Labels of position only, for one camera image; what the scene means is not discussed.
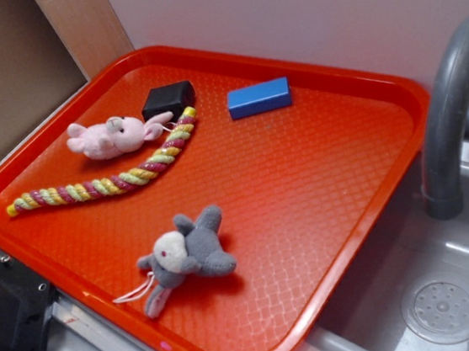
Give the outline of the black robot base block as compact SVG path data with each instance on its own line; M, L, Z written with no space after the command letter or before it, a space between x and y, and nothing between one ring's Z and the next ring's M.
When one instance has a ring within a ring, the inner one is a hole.
M25 264L0 259L0 351L47 351L54 294Z

